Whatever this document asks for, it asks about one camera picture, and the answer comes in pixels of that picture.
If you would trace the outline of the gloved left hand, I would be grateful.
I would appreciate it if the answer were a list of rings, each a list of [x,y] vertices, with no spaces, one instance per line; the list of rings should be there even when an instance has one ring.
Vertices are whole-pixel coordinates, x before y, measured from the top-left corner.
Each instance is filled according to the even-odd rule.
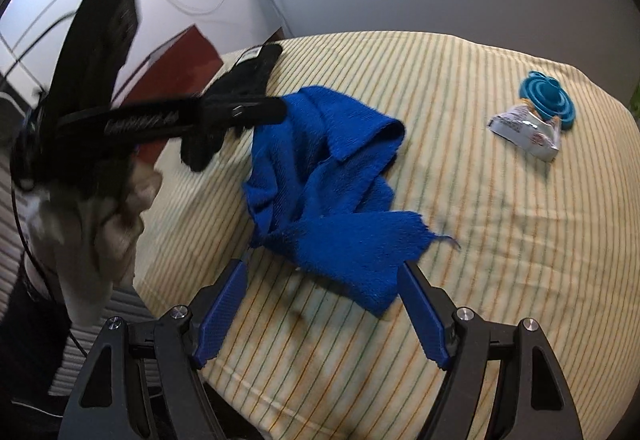
[[[136,160],[119,197],[81,200],[44,189],[27,197],[26,273],[41,295],[62,304],[73,324],[96,324],[113,288],[132,284],[142,214],[162,183],[158,170]]]

